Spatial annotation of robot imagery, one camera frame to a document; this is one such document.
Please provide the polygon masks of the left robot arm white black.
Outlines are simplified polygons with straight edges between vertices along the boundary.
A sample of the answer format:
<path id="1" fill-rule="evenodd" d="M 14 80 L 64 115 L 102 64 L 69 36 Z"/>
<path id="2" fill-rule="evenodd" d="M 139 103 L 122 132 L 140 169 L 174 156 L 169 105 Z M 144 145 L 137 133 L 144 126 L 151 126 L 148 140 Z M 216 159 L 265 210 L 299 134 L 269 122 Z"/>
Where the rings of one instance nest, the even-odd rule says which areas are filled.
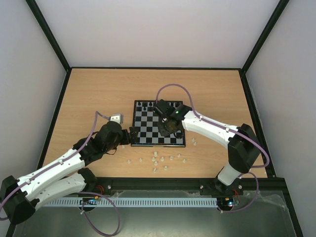
<path id="1" fill-rule="evenodd" d="M 8 176 L 0 188 L 5 220 L 17 225 L 55 199 L 93 191 L 97 178 L 87 166 L 119 145 L 134 144 L 139 131 L 135 127 L 122 129 L 119 123 L 109 121 L 48 165 L 17 179 Z"/>

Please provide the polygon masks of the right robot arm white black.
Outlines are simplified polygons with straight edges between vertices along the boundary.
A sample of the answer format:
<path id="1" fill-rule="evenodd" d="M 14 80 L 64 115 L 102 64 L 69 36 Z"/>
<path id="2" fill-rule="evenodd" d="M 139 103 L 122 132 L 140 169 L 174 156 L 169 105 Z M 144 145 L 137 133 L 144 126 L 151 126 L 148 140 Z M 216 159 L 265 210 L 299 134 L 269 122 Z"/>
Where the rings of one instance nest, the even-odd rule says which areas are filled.
<path id="1" fill-rule="evenodd" d="M 259 148 L 251 141 L 258 139 L 247 124 L 233 126 L 220 123 L 208 117 L 204 118 L 193 108 L 186 105 L 172 107 L 164 100 L 158 101 L 153 108 L 158 115 L 158 130 L 162 136 L 178 131 L 191 131 L 205 136 L 228 150 L 228 164 L 215 177 L 213 188 L 220 193 L 227 193 L 235 179 L 248 173 L 260 154 Z"/>

